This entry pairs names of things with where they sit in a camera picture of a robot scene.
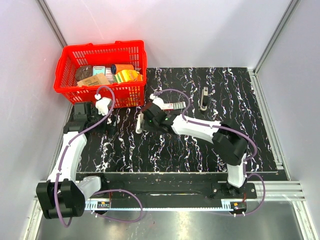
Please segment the pale green stapler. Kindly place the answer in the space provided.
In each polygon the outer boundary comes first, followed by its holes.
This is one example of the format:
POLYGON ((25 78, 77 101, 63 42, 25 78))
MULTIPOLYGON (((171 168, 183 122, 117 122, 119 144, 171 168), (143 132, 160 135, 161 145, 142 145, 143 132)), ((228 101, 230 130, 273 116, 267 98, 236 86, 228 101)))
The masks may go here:
POLYGON ((135 126, 135 132, 137 134, 141 134, 143 131, 143 119, 144 119, 144 114, 139 113, 137 116, 137 122, 136 122, 136 126, 135 126))

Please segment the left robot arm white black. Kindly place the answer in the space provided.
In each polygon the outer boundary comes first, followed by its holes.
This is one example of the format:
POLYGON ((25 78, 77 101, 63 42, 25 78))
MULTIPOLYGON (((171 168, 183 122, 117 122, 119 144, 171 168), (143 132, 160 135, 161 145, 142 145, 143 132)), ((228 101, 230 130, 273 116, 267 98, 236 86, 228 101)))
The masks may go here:
POLYGON ((76 182, 82 152, 91 133, 106 133, 117 123, 111 116, 113 101, 103 97, 96 103, 78 102, 63 127, 62 146, 47 180, 36 187, 36 196, 46 219, 74 218, 83 215, 86 200, 93 194, 107 195, 108 185, 98 176, 76 182))

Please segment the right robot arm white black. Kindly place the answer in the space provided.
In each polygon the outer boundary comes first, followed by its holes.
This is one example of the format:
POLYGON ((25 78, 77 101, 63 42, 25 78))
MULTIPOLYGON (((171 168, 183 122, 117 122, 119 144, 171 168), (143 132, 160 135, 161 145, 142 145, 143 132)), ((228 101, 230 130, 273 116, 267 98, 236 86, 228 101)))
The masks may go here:
POLYGON ((227 183, 223 190, 233 198, 245 193, 244 161, 249 140, 230 125, 187 117, 183 113, 166 113, 156 103, 149 102, 137 117, 136 132, 191 136, 213 144, 214 152, 227 167, 227 183))

